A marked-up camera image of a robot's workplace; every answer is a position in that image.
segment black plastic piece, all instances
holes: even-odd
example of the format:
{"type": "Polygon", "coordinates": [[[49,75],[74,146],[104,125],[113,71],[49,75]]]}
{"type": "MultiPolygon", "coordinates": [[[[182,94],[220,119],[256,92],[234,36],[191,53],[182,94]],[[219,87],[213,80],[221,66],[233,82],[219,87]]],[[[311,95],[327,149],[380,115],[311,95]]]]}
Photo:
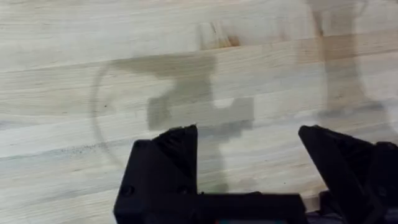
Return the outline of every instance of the black plastic piece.
{"type": "Polygon", "coordinates": [[[321,211],[337,209],[350,224],[384,223],[387,208],[397,202],[397,146],[319,126],[302,126],[298,134],[330,191],[320,195],[321,211]]]}
{"type": "Polygon", "coordinates": [[[119,224],[308,223],[299,194],[197,194],[197,128],[134,143],[114,207],[119,224]]]}

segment butcher block countertop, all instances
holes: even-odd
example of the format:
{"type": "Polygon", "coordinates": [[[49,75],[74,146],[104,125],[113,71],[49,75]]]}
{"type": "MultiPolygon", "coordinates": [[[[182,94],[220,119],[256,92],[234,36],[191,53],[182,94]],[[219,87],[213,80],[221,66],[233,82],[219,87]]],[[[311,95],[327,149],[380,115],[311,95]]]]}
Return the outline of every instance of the butcher block countertop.
{"type": "Polygon", "coordinates": [[[115,223],[133,142],[189,124],[199,190],[317,209],[301,125],[398,140],[398,2],[0,2],[0,223],[115,223]]]}

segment black 3d-printed part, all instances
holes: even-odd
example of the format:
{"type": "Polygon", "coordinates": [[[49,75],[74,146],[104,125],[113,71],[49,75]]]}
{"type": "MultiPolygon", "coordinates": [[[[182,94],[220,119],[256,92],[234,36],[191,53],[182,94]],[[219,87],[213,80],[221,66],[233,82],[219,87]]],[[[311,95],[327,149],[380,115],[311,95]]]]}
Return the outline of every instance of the black 3d-printed part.
{"type": "Polygon", "coordinates": [[[285,220],[306,224],[299,194],[197,194],[197,128],[134,143],[114,214],[119,224],[214,224],[285,220]]]}

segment wooden surface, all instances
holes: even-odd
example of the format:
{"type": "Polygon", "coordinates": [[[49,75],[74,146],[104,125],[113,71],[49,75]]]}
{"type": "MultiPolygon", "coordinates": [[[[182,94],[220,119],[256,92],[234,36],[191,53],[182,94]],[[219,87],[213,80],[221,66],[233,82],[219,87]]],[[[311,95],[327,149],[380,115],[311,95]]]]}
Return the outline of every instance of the wooden surface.
{"type": "Polygon", "coordinates": [[[0,223],[114,223],[136,139],[199,127],[205,192],[325,186],[297,131],[398,140],[398,2],[0,2],[0,223]]]}

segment screw hole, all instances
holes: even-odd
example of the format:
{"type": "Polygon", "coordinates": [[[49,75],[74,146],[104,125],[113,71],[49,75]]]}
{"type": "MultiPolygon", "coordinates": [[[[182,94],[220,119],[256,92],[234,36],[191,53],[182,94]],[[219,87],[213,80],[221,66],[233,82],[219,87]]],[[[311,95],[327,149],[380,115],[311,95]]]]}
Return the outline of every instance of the screw hole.
{"type": "Polygon", "coordinates": [[[121,187],[120,194],[121,194],[123,197],[129,197],[129,196],[131,196],[135,191],[136,191],[136,189],[135,189],[133,186],[125,185],[125,186],[122,186],[122,187],[121,187]]]}
{"type": "Polygon", "coordinates": [[[177,193],[179,193],[179,194],[188,194],[188,187],[187,186],[180,186],[177,189],[177,193]]]}

